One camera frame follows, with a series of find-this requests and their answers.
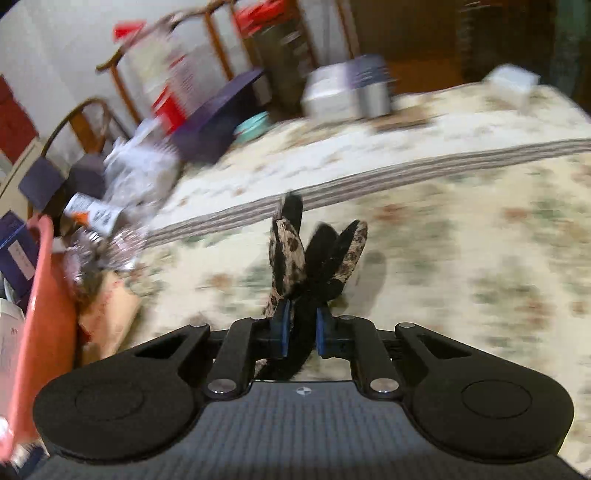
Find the leopard print black glove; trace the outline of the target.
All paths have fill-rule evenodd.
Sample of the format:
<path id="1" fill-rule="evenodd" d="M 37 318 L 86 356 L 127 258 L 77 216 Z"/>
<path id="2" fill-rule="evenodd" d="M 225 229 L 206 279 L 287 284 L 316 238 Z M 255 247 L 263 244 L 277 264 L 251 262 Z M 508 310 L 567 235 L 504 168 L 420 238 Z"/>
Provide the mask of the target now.
<path id="1" fill-rule="evenodd" d="M 283 312 L 281 302 L 290 303 L 287 324 L 287 353 L 264 359 L 256 367 L 256 379 L 288 381 L 315 349 L 317 311 L 338 298 L 355 271 L 368 240 L 368 225 L 355 220 L 342 232 L 318 223 L 311 240 L 301 241 L 304 203 L 300 195 L 288 193 L 273 216 L 270 227 L 270 298 L 263 316 Z"/>

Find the floral quilted tablecloth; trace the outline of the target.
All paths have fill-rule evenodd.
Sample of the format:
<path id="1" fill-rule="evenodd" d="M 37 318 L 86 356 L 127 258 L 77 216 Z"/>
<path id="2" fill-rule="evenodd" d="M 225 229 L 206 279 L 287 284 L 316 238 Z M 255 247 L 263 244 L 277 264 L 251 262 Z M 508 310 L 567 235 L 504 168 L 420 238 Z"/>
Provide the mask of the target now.
<path id="1" fill-rule="evenodd" d="M 221 330 L 270 295 L 270 219 L 304 198 L 318 224 L 369 227 L 332 304 L 401 322 L 554 377 L 575 404 L 563 458 L 590 470 L 590 118 L 550 86 L 526 111 L 485 84 L 407 95 L 424 126 L 286 122 L 211 167 L 188 167 L 124 277 L 141 301 L 132 347 L 189 322 Z"/>

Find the teal round tin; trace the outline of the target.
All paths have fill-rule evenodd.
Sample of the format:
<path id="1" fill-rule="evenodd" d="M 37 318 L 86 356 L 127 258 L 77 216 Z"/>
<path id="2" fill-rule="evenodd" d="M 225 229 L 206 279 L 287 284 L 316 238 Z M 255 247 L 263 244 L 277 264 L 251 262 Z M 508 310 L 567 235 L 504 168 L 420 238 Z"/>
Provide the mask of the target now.
<path id="1" fill-rule="evenodd" d="M 238 144 L 248 143 L 262 137 L 270 130 L 273 123 L 270 121 L 270 115 L 267 112 L 256 114 L 243 121 L 235 128 L 233 135 Z"/>

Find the purple rectangular box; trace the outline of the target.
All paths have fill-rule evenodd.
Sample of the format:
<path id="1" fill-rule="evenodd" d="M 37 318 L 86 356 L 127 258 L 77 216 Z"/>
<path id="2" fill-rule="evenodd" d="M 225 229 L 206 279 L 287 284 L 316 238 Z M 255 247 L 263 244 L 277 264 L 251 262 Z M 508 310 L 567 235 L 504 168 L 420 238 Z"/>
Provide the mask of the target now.
<path id="1" fill-rule="evenodd" d="M 170 135 L 170 143 L 182 161 L 214 164 L 221 159 L 235 138 L 236 127 L 263 112 L 254 90 L 262 77 L 260 68 L 239 74 Z"/>

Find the white plastic bag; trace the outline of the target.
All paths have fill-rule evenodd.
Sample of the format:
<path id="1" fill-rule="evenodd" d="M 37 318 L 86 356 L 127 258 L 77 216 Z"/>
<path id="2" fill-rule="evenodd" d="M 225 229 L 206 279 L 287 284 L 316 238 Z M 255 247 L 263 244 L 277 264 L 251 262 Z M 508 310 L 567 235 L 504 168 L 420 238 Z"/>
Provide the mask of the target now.
<path id="1" fill-rule="evenodd" d="M 117 139 L 102 166 L 103 196 L 75 193 L 64 214 L 92 244 L 100 268 L 130 271 L 147 242 L 149 224 L 176 184 L 181 160 L 153 118 L 142 121 L 130 139 Z"/>

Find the pink plastic basin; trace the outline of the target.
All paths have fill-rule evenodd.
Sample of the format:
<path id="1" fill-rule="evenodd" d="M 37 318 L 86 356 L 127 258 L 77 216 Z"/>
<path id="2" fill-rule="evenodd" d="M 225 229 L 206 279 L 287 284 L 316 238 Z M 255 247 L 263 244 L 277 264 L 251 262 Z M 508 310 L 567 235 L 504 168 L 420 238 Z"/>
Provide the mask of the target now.
<path id="1" fill-rule="evenodd" d="M 61 254 L 53 251 L 53 222 L 47 216 L 28 221 L 38 238 L 39 254 L 32 291 L 22 322 L 3 333 L 16 337 L 1 362 L 1 460 L 10 460 L 17 445 L 37 438 L 32 416 L 40 390 L 70 371 L 76 348 L 76 309 L 62 268 Z"/>

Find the white and navy box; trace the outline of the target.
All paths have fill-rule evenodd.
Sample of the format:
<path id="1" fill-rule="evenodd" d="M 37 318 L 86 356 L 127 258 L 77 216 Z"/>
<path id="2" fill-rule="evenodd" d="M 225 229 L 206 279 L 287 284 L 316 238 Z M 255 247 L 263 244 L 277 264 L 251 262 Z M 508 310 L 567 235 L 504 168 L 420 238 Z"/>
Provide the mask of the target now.
<path id="1" fill-rule="evenodd" d="M 388 116 L 393 83 L 382 56 L 362 55 L 311 72 L 301 107 L 304 115 L 320 124 Z"/>

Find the white medicine box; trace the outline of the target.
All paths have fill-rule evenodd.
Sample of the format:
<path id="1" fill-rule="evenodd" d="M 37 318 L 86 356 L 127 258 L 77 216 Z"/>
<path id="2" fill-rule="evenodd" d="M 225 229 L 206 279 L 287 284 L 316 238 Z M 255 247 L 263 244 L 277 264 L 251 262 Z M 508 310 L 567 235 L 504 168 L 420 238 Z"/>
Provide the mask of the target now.
<path id="1" fill-rule="evenodd" d="M 25 317 L 14 303 L 1 299 L 1 394 L 10 395 L 17 368 L 18 352 Z"/>

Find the navy box with label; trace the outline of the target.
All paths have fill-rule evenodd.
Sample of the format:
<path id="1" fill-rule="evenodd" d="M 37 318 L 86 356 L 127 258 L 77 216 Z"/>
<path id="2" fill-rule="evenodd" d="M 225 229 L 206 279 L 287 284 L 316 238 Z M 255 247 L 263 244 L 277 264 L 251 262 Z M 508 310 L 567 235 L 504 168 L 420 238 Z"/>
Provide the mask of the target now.
<path id="1" fill-rule="evenodd" d="M 12 211 L 1 217 L 1 272 L 19 302 L 32 288 L 39 246 L 27 225 Z"/>

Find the round-back wooden chair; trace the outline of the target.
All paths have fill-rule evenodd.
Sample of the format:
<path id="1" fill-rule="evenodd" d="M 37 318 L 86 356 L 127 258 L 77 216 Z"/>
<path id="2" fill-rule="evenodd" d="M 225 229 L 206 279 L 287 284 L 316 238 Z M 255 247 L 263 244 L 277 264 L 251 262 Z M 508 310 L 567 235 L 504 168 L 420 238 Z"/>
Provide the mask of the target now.
<path id="1" fill-rule="evenodd" d="M 91 121 L 85 114 L 88 108 L 94 107 L 100 113 L 100 122 L 97 128 L 91 125 Z M 111 125 L 116 126 L 116 129 L 125 140 L 131 138 L 128 130 L 111 110 L 106 100 L 100 97 L 90 97 L 77 105 L 59 122 L 45 141 L 41 155 L 44 157 L 47 156 L 52 144 L 66 126 L 71 128 L 85 154 L 102 153 L 107 142 L 115 140 L 111 132 Z"/>

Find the bag of paper cups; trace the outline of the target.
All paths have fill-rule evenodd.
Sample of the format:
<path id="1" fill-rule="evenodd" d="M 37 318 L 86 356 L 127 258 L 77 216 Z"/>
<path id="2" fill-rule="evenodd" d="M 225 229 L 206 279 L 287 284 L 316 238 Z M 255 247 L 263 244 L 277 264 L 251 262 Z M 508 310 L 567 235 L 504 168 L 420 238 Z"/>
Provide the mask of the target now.
<path id="1" fill-rule="evenodd" d="M 204 103 L 197 88 L 197 64 L 166 23 L 122 21 L 113 28 L 139 81 L 152 115 L 170 134 Z"/>

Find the dark jar red lid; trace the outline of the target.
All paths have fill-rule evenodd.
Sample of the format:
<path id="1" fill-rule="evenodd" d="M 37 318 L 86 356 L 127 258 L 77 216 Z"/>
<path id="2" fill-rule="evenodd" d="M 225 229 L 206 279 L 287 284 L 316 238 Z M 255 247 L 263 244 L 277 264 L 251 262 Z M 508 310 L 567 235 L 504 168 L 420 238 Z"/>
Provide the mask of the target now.
<path id="1" fill-rule="evenodd" d="M 233 20 L 249 55 L 266 72 L 271 97 L 287 115 L 301 114 L 308 75 L 318 66 L 297 1 L 235 7 Z"/>

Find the small white box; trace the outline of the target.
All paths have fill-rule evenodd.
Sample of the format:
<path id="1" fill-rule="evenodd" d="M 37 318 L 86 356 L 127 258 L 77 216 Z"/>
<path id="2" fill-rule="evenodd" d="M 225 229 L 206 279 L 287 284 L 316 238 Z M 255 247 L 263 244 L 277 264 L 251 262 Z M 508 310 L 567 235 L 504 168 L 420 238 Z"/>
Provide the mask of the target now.
<path id="1" fill-rule="evenodd" d="M 484 78 L 495 99 L 520 111 L 528 109 L 539 81 L 539 75 L 513 64 L 499 65 Z"/>

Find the straight-back wooden chair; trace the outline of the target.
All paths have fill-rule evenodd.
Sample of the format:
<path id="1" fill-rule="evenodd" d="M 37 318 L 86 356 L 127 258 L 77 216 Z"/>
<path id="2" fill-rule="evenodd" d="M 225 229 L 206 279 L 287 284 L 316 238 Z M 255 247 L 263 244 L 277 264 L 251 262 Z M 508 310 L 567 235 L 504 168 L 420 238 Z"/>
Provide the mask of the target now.
<path id="1" fill-rule="evenodd" d="M 297 3 L 300 4 L 301 13 L 303 13 L 304 16 L 304 7 L 301 6 L 300 2 Z M 183 42 L 187 53 L 197 64 L 197 88 L 199 92 L 204 95 L 204 102 L 214 95 L 215 92 L 221 90 L 222 86 L 238 76 L 238 72 L 235 72 L 232 68 L 228 51 L 226 51 L 221 33 L 219 33 L 217 29 L 215 22 L 215 13 L 217 10 L 224 9 L 228 12 L 228 19 L 232 24 L 233 30 L 235 30 L 235 41 L 238 43 L 238 51 L 245 57 L 246 64 L 245 69 L 243 70 L 247 72 L 254 68 L 263 69 L 256 64 L 256 60 L 252 58 L 252 55 L 249 55 L 247 45 L 238 32 L 238 27 L 236 27 L 235 20 L 233 20 L 232 16 L 232 11 L 235 7 L 245 6 L 240 6 L 238 5 L 238 2 L 235 1 L 211 1 L 208 2 L 207 5 L 199 8 L 172 12 L 158 21 L 149 24 L 166 23 L 173 33 Z M 304 23 L 308 28 L 308 23 L 305 18 Z M 309 29 L 308 35 L 310 36 L 311 46 L 314 48 L 315 59 L 317 59 L 318 66 L 321 66 L 322 63 L 320 57 L 318 57 L 317 48 L 315 48 L 314 41 L 312 41 Z M 113 56 L 106 62 L 97 65 L 95 70 L 98 73 L 107 72 L 111 75 L 119 96 L 124 102 L 132 120 L 135 123 L 140 123 L 145 117 L 137 110 L 136 104 L 127 88 L 127 82 L 120 75 L 119 66 L 121 64 L 126 66 L 132 80 L 135 81 L 138 91 L 142 94 L 142 100 L 144 104 L 148 106 L 151 115 L 152 112 L 150 105 L 143 94 L 139 81 L 135 77 L 130 64 L 128 63 L 128 56 L 124 54 L 121 44 L 119 42 L 118 44 L 119 47 Z M 266 81 L 266 100 L 273 102 L 270 84 L 264 70 L 263 75 L 264 80 Z"/>

